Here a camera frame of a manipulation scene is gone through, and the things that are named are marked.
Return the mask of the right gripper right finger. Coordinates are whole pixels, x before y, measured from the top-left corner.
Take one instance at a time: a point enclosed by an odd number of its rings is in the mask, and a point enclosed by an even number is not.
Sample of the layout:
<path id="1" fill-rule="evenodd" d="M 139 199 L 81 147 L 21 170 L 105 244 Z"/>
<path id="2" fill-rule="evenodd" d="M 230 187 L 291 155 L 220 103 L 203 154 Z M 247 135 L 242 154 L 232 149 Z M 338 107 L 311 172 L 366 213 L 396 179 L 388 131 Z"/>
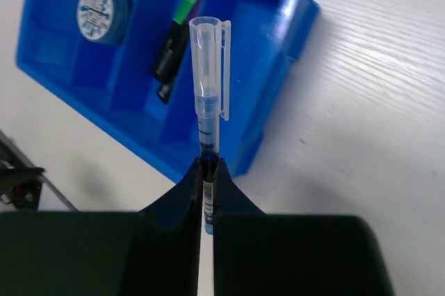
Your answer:
<path id="1" fill-rule="evenodd" d="M 393 295 L 370 226 L 354 215 L 267 214 L 216 168 L 216 295 Z"/>

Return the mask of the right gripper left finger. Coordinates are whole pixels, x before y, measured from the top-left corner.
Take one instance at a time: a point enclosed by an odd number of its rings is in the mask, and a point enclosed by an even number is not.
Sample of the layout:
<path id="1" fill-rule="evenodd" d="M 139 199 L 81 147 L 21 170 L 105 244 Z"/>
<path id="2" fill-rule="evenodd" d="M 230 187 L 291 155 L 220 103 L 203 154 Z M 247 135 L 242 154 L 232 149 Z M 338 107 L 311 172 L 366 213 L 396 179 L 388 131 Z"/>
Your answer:
<path id="1" fill-rule="evenodd" d="M 2 295 L 196 295 L 201 172 L 137 212 L 1 214 Z"/>

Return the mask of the purple cap black highlighter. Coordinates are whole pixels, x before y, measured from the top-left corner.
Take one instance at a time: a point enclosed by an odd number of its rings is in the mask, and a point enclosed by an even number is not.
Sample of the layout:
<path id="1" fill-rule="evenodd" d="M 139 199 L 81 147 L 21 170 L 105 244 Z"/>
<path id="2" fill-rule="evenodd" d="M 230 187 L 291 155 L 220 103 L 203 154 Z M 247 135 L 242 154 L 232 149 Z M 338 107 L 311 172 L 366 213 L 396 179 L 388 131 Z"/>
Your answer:
<path id="1" fill-rule="evenodd" d="M 190 16 L 190 20 L 188 21 L 188 23 L 193 18 L 195 18 L 197 16 L 197 14 L 199 13 L 200 4 L 201 4 L 201 0 L 197 0 L 197 3 L 195 4 L 195 7 L 193 8 L 193 13 Z M 171 95 L 171 92 L 172 92 L 172 89 L 173 89 L 173 86 L 175 83 L 175 79 L 176 79 L 178 71 L 179 71 L 179 67 L 181 65 L 182 58 L 184 56 L 184 52 L 186 49 L 186 45 L 187 45 L 189 36 L 187 38 L 186 44 L 182 47 L 182 49 L 180 51 L 180 57 L 179 57 L 178 63 L 173 67 L 174 76 L 170 79 L 170 81 L 168 83 L 166 83 L 166 84 L 161 83 L 159 89 L 157 90 L 156 95 L 164 104 L 167 104 L 170 99 L 170 95 Z"/>

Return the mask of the green cap black highlighter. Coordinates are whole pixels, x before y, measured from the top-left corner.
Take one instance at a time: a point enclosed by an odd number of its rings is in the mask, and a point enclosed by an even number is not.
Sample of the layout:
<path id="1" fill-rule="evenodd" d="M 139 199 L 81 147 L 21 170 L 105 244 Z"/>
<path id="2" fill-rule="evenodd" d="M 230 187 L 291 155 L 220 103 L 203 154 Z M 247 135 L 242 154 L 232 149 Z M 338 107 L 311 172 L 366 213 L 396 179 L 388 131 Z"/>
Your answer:
<path id="1" fill-rule="evenodd" d="M 178 63 L 180 51 L 186 44 L 188 21 L 193 13 L 197 0 L 181 0 L 172 18 L 172 24 L 152 66 L 152 76 L 160 83 L 166 84 L 174 76 L 173 67 Z"/>

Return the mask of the blue ink pen refill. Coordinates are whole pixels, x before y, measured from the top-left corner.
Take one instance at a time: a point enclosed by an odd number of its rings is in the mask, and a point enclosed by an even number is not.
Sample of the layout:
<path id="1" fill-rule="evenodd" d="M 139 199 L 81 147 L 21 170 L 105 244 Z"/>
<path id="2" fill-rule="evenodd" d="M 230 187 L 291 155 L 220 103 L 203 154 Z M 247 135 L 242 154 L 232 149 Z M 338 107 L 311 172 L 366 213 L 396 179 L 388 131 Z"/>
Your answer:
<path id="1" fill-rule="evenodd" d="M 203 171 L 204 228 L 211 235 L 220 160 L 220 118 L 229 119 L 232 23 L 215 17 L 196 17 L 189 22 L 189 31 Z"/>

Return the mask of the round blue white tape tin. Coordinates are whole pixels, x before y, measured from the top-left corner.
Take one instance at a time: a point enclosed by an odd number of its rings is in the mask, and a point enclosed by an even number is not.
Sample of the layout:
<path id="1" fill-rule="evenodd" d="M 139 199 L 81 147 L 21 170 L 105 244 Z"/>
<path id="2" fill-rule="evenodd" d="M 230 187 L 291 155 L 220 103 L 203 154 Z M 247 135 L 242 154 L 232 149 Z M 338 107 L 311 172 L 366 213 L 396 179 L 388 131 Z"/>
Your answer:
<path id="1" fill-rule="evenodd" d="M 133 0 L 79 0 L 76 20 L 82 36 L 107 45 L 119 45 L 127 31 Z"/>

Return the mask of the blue divided plastic tray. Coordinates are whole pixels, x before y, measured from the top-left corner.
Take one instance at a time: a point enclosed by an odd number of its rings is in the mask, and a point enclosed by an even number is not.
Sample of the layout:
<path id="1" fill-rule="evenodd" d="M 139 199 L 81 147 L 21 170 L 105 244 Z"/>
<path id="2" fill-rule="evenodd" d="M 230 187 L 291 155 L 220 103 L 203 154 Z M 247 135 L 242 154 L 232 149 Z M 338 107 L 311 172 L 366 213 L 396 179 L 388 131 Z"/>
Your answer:
<path id="1" fill-rule="evenodd" d="M 191 54 L 164 104 L 150 74 L 181 0 L 132 0 L 119 45 L 86 40 L 79 0 L 24 0 L 17 66 L 172 181 L 199 154 Z M 291 63 L 318 14 L 313 0 L 204 0 L 201 14 L 232 23 L 229 120 L 220 154 L 245 174 Z"/>

